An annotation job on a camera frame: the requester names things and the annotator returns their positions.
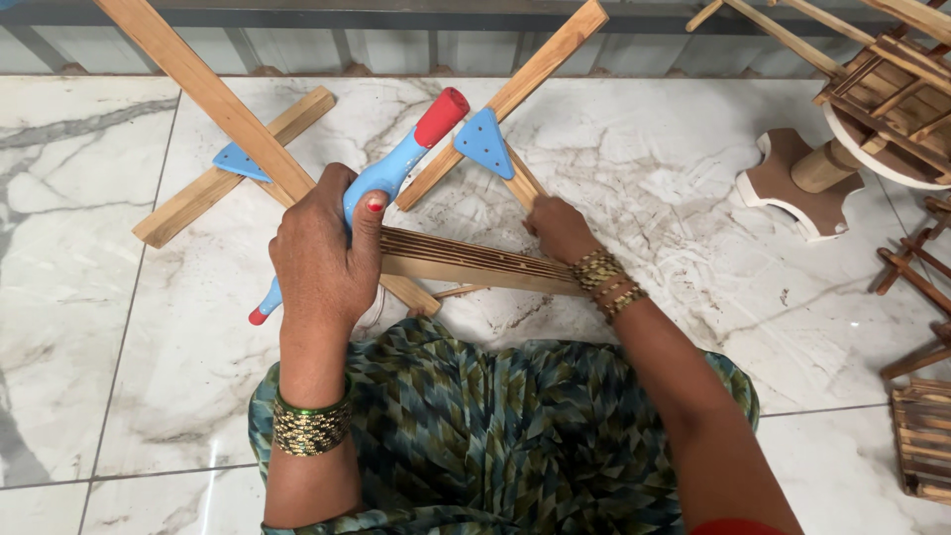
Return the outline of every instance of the hand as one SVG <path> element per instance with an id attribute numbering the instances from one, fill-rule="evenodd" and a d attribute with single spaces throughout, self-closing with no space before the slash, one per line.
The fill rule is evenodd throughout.
<path id="1" fill-rule="evenodd" d="M 585 216 L 558 197 L 535 197 L 532 213 L 522 222 L 541 239 L 545 256 L 570 266 L 601 247 L 585 223 Z"/>
<path id="2" fill-rule="evenodd" d="M 345 329 L 347 336 L 377 296 L 379 228 L 388 197 L 368 191 L 354 209 L 347 247 L 343 193 L 357 178 L 330 164 L 317 186 L 289 208 L 268 245 L 284 298 L 284 325 Z"/>

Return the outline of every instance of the woman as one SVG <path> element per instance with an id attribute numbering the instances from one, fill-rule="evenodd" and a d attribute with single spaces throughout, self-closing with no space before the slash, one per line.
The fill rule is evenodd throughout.
<path id="1" fill-rule="evenodd" d="M 281 361 L 249 415 L 265 533 L 802 533 L 753 436 L 749 378 L 695 348 L 561 199 L 538 198 L 525 227 L 621 346 L 489 352 L 423 316 L 349 344 L 387 204 L 364 195 L 348 248 L 356 176 L 328 166 L 270 243 Z"/>

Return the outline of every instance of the blue triangular piece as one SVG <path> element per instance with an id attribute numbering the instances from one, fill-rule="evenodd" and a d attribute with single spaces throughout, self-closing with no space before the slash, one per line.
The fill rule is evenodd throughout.
<path id="1" fill-rule="evenodd" d="M 271 182 L 271 178 L 234 142 L 229 143 L 218 155 L 212 158 L 211 163 L 216 168 L 242 174 L 256 180 Z"/>
<path id="2" fill-rule="evenodd" d="M 498 129 L 498 121 L 495 120 L 495 112 L 491 108 L 483 108 L 473 115 L 459 131 L 453 141 L 453 147 L 506 180 L 515 176 L 509 151 L 505 149 L 505 140 L 502 139 L 502 131 Z"/>

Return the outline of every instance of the marble floor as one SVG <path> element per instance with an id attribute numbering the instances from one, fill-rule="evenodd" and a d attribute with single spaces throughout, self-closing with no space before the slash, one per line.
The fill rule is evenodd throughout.
<path id="1" fill-rule="evenodd" d="M 377 160 L 444 84 L 478 107 L 503 82 L 226 79 L 265 123 L 317 85 L 334 92 L 337 105 L 288 146 L 312 176 Z M 831 136 L 810 103 L 820 86 L 556 79 L 502 130 L 697 346 L 753 377 L 760 443 L 807 533 L 948 533 L 951 507 L 899 489 L 877 377 L 941 315 L 904 281 L 868 292 L 876 248 L 926 223 L 923 194 L 867 174 L 845 205 L 851 230 L 807 244 L 789 215 L 746 208 L 733 186 L 766 129 L 794 127 L 813 145 Z M 145 248 L 129 230 L 228 142 L 204 113 L 150 77 L 0 77 L 0 102 L 0 531 L 253 532 L 263 485 L 245 411 L 278 360 L 280 313 L 263 327 L 245 317 L 273 272 L 265 247 L 281 208 L 245 181 Z M 533 250 L 499 180 L 463 162 L 387 223 Z M 943 237 L 931 250 L 951 259 Z M 405 312 L 385 297 L 359 336 Z M 583 301 L 523 291 L 452 298 L 438 318 L 487 347 L 612 340 Z M 951 379 L 951 365 L 922 375 Z"/>

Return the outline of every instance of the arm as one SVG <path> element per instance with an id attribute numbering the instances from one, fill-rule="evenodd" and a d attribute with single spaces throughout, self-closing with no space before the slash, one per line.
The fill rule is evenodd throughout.
<path id="1" fill-rule="evenodd" d="M 561 199 L 536 198 L 525 226 L 541 238 L 542 252 L 564 264 L 600 247 L 584 216 Z M 630 287 L 626 283 L 598 304 Z M 650 299 L 622 308 L 613 326 L 664 422 L 687 529 L 739 518 L 801 534 L 749 422 L 687 336 Z"/>
<path id="2" fill-rule="evenodd" d="M 340 401 L 350 331 L 377 294 L 386 193 L 373 190 L 360 199 L 348 248 L 342 197 L 356 177 L 342 164 L 327 166 L 317 186 L 284 214 L 269 245 L 284 298 L 279 388 L 291 406 L 322 408 Z M 311 525 L 360 506 L 357 451 L 349 435 L 314 457 L 295 457 L 273 445 L 266 525 Z"/>

